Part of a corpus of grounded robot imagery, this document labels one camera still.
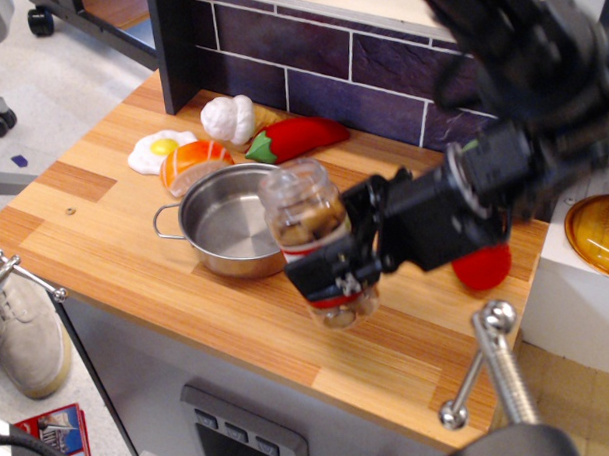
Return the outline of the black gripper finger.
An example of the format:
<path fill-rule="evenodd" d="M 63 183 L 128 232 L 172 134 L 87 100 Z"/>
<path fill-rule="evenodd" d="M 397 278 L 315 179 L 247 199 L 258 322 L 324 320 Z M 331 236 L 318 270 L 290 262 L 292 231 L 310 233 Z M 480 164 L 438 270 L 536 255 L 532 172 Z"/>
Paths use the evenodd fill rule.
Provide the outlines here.
<path fill-rule="evenodd" d="M 381 279 L 374 240 L 374 234 L 349 234 L 291 261 L 285 274 L 309 303 L 346 302 Z"/>
<path fill-rule="evenodd" d="M 352 235 L 368 236 L 377 232 L 395 235 L 399 225 L 388 213 L 389 196 L 397 178 L 384 178 L 375 174 L 341 194 L 349 219 Z"/>

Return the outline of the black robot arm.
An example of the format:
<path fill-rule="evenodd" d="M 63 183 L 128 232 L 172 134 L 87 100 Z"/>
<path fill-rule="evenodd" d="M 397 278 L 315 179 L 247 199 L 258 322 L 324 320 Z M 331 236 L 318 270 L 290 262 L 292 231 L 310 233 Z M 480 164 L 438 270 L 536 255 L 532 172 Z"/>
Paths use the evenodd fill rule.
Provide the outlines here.
<path fill-rule="evenodd" d="M 573 0 L 425 1 L 476 59 L 498 120 L 421 177 L 347 190 L 352 231 L 285 269 L 312 305 L 342 304 L 406 262 L 432 271 L 503 244 L 514 216 L 608 162 L 609 34 Z"/>

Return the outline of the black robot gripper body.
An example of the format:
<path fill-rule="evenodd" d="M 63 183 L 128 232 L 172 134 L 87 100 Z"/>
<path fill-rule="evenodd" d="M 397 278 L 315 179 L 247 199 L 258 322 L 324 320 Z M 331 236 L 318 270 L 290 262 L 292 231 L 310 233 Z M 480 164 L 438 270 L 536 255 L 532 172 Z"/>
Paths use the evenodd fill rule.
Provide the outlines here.
<path fill-rule="evenodd" d="M 467 146 L 453 144 L 441 165 L 421 177 L 398 170 L 387 206 L 398 232 L 374 234 L 382 273 L 406 261 L 431 271 L 506 242 L 517 191 L 532 168 L 530 142 L 517 129 L 489 131 Z"/>

